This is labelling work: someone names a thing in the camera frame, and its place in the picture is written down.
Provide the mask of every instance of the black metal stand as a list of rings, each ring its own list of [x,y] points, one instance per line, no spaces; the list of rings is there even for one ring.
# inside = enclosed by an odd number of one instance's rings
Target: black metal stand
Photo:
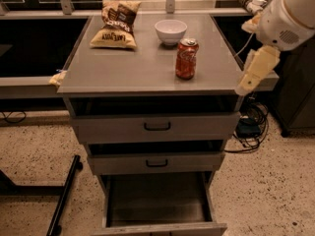
[[[47,236],[59,235],[62,229],[59,225],[59,219],[66,205],[77,169],[83,169],[79,155],[74,156],[64,186],[20,186],[12,182],[11,179],[0,170],[0,196],[59,196],[59,201],[51,219]]]

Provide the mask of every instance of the snack bag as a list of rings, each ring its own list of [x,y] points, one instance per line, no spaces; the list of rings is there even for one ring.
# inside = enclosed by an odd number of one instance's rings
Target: snack bag
[[[104,26],[90,42],[90,47],[136,49],[134,22],[141,2],[103,0],[101,17]]]

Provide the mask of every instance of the gray countertop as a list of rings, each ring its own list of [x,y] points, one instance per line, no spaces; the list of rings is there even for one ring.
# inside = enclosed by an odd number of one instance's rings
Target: gray countertop
[[[155,23],[177,19],[188,26],[185,36],[199,41],[197,72],[190,81],[175,76],[176,46],[161,44]],[[208,14],[139,14],[134,34],[138,49],[90,48],[102,27],[93,16],[58,93],[234,93],[241,71]]]

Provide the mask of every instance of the can lid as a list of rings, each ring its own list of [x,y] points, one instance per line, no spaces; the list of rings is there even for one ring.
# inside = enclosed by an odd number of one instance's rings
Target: can lid
[[[187,46],[194,46],[197,44],[197,39],[196,38],[183,38],[180,40],[180,42],[183,45],[187,45]]]

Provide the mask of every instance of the terrazzo floor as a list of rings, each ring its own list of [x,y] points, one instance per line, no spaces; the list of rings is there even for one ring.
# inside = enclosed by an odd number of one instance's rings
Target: terrazzo floor
[[[227,153],[210,193],[223,236],[315,235],[315,135],[281,136],[272,115],[258,151]],[[230,139],[226,148],[239,148]],[[102,224],[104,193],[89,169],[65,111],[29,112],[19,125],[0,121],[0,169],[21,185],[62,185],[72,158],[84,164],[60,220],[63,236]],[[1,236],[46,235],[57,198],[0,197]]]

